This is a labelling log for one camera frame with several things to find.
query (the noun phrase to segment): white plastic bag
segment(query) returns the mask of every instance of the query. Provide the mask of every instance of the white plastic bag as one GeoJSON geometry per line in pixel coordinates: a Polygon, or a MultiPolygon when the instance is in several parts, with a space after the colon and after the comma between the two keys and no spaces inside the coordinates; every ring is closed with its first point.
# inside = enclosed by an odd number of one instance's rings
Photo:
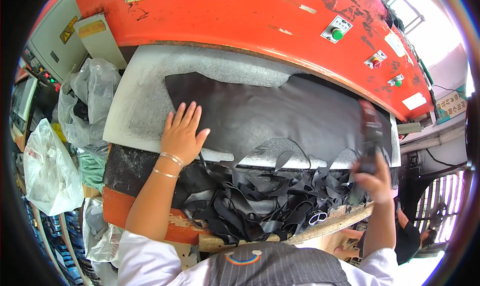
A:
{"type": "Polygon", "coordinates": [[[102,281],[102,286],[118,285],[118,274],[113,270],[110,263],[92,261],[92,268],[97,277],[100,278],[100,281],[102,281]]]}
{"type": "Polygon", "coordinates": [[[103,202],[86,198],[83,206],[83,244],[85,257],[91,261],[114,262],[124,229],[103,220],[103,202]]]}
{"type": "Polygon", "coordinates": [[[93,154],[107,155],[103,130],[120,78],[113,64],[101,58],[87,58],[80,71],[71,74],[61,86],[58,121],[69,143],[93,154]],[[76,97],[69,94],[70,89],[76,97]],[[88,121],[74,114],[78,99],[88,106],[88,121]]]}
{"type": "Polygon", "coordinates": [[[67,149],[47,119],[30,134],[23,153],[26,198],[48,216],[82,205],[80,176],[67,149]]]}

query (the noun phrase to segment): control panel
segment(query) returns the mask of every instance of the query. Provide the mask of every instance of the control panel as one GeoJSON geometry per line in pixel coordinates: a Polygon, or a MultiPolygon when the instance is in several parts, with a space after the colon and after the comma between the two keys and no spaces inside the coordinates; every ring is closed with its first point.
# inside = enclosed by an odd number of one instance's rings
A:
{"type": "Polygon", "coordinates": [[[387,59],[387,55],[385,55],[380,49],[374,55],[372,55],[369,59],[365,60],[363,63],[372,69],[379,68],[382,65],[382,61],[385,59],[387,59]]]}
{"type": "Polygon", "coordinates": [[[402,80],[403,79],[405,79],[405,77],[401,73],[399,73],[398,75],[396,75],[392,79],[388,80],[387,83],[390,86],[400,87],[402,85],[402,80]]]}
{"type": "Polygon", "coordinates": [[[353,25],[349,21],[337,15],[330,25],[321,33],[321,37],[328,39],[332,43],[337,43],[351,27],[353,27],[353,25]]]}
{"type": "Polygon", "coordinates": [[[28,48],[28,46],[25,47],[21,56],[23,57],[23,60],[28,64],[31,71],[37,75],[38,79],[43,82],[43,84],[47,86],[51,85],[55,87],[56,91],[59,91],[61,84],[48,70],[45,69],[45,67],[35,57],[33,52],[28,48]]]}

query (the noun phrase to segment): white sleeve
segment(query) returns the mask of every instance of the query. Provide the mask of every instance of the white sleeve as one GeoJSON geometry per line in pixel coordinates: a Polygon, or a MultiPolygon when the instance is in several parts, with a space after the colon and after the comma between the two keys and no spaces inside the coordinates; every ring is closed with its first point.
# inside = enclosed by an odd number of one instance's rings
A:
{"type": "Polygon", "coordinates": [[[164,286],[182,266],[175,248],[125,231],[118,244],[118,286],[164,286]]]}
{"type": "Polygon", "coordinates": [[[381,286],[392,286],[399,270],[397,254],[393,249],[380,249],[360,263],[362,271],[375,276],[381,286]]]}

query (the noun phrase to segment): right hand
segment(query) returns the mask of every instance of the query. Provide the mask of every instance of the right hand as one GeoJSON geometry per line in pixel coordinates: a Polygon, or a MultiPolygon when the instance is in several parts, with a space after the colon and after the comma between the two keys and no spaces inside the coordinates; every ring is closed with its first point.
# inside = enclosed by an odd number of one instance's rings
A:
{"type": "Polygon", "coordinates": [[[367,173],[358,173],[359,163],[355,163],[352,168],[355,181],[370,193],[371,199],[379,204],[392,202],[392,184],[390,181],[390,171],[387,163],[381,153],[376,154],[377,172],[374,176],[367,173]]]}

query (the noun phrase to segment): green button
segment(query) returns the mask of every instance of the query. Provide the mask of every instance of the green button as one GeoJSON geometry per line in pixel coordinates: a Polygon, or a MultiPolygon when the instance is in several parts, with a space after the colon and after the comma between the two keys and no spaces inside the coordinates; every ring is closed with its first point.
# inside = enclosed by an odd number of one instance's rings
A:
{"type": "Polygon", "coordinates": [[[343,32],[340,31],[340,29],[338,29],[338,28],[334,28],[332,30],[332,37],[333,37],[333,39],[341,40],[343,38],[343,32]]]}

